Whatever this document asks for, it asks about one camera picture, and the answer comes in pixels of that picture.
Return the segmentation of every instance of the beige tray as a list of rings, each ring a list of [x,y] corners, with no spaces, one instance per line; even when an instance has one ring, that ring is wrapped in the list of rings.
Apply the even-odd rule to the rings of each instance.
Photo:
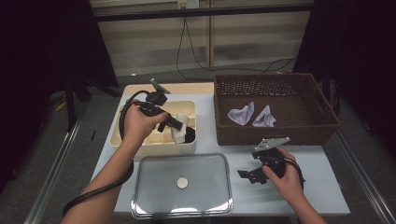
[[[120,146],[120,111],[123,105],[120,106],[117,112],[117,120],[111,131],[110,145],[117,149]],[[177,114],[184,114],[189,117],[189,127],[196,131],[196,113],[195,113],[195,102],[193,101],[169,101],[166,102],[161,109],[170,113],[172,117]],[[152,133],[144,140],[142,147],[134,157],[136,160],[140,160],[146,156],[161,156],[161,155],[178,155],[178,154],[189,154],[195,151],[196,139],[192,143],[188,144],[175,144],[172,138],[171,128],[165,126],[162,133],[158,132],[157,129],[153,130]]]

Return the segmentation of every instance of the electrical cord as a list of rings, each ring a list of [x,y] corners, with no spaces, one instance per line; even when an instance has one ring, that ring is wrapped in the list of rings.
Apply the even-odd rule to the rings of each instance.
[[[121,140],[123,139],[123,136],[124,136],[124,130],[123,129],[124,129],[124,121],[125,121],[126,113],[127,113],[128,109],[131,107],[131,105],[136,105],[136,103],[133,103],[132,100],[140,93],[149,94],[148,91],[138,91],[138,92],[136,92],[131,98],[129,98],[126,101],[126,104],[125,104],[124,108],[120,112],[120,125],[119,125],[119,127],[120,127]],[[131,165],[129,166],[126,174],[120,180],[118,180],[118,181],[116,181],[116,182],[114,182],[112,184],[106,185],[104,187],[101,187],[99,189],[94,189],[94,190],[92,190],[90,192],[82,194],[82,195],[78,196],[77,198],[73,199],[72,201],[70,201],[64,207],[63,217],[66,216],[67,212],[72,207],[76,206],[77,204],[82,203],[82,202],[84,202],[84,201],[86,201],[86,200],[88,200],[88,199],[90,199],[90,198],[92,198],[92,197],[94,197],[94,196],[96,196],[98,194],[104,193],[106,191],[109,191],[111,189],[114,189],[116,187],[121,186],[122,184],[124,184],[131,177],[131,175],[133,173],[134,173],[134,161],[131,162]]]
[[[184,32],[185,32],[186,28],[187,28],[187,34],[188,34],[189,40],[190,40],[190,46],[191,46],[192,56],[193,56],[195,62],[196,62],[202,69],[205,69],[205,70],[207,70],[207,71],[217,72],[217,71],[225,71],[225,70],[245,70],[245,71],[260,72],[260,74],[263,74],[263,73],[266,73],[266,72],[273,72],[273,71],[282,69],[282,68],[286,67],[289,63],[291,63],[292,61],[294,61],[294,60],[297,58],[297,56],[295,56],[295,57],[290,58],[290,59],[279,59],[279,60],[273,61],[273,62],[271,62],[271,63],[267,66],[267,68],[266,68],[265,70],[262,70],[262,69],[252,69],[252,68],[238,68],[238,67],[217,68],[217,69],[203,67],[203,66],[201,66],[201,64],[198,62],[198,60],[197,60],[197,58],[196,58],[196,56],[195,56],[195,51],[194,51],[194,47],[193,47],[193,44],[192,44],[192,39],[191,39],[191,34],[190,34],[189,25],[187,24],[186,18],[184,18],[183,30],[182,30],[182,32],[181,32],[180,42],[179,42],[178,49],[177,49],[176,67],[177,67],[178,73],[179,73],[182,77],[184,77],[184,78],[186,78],[186,79],[192,79],[192,80],[212,80],[212,79],[210,79],[210,78],[192,78],[192,77],[185,77],[185,76],[181,73],[181,71],[180,71],[180,69],[179,69],[179,67],[178,67],[178,58],[179,58],[179,54],[180,54],[181,43],[183,42],[183,35],[184,35]],[[281,61],[288,61],[288,62],[287,62],[286,64],[282,65],[281,67],[276,68],[276,69],[270,69],[274,63],[281,62]]]
[[[297,162],[291,158],[285,157],[284,158],[285,163],[290,164],[292,166],[294,166],[294,168],[296,168],[299,179],[300,179],[300,184],[301,184],[301,188],[304,190],[304,178],[303,178],[303,172],[301,171],[300,166],[297,164]]]

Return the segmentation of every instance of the wrist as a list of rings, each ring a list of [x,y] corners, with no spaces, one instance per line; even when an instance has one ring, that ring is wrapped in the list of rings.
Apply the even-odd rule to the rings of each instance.
[[[142,146],[144,138],[124,138],[119,149],[136,151]]]
[[[146,136],[143,132],[139,132],[137,130],[128,130],[125,132],[124,137],[122,138],[122,142],[130,144],[142,144],[145,140]]]
[[[305,195],[295,195],[292,199],[287,200],[288,204],[292,208],[306,206],[309,201],[306,199]]]

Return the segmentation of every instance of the wicker basket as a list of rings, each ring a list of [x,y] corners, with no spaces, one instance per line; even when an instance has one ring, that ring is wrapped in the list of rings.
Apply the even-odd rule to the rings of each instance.
[[[228,118],[231,109],[254,102],[247,125]],[[311,74],[215,75],[215,116],[220,146],[257,145],[263,138],[289,137],[288,145],[321,146],[340,126]],[[252,121],[269,105],[274,127]]]

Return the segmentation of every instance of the wall outlet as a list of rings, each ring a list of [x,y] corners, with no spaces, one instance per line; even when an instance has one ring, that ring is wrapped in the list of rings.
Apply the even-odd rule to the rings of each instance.
[[[189,0],[188,8],[199,8],[199,0]]]
[[[188,0],[178,0],[177,1],[178,9],[187,9],[189,8],[189,1]]]

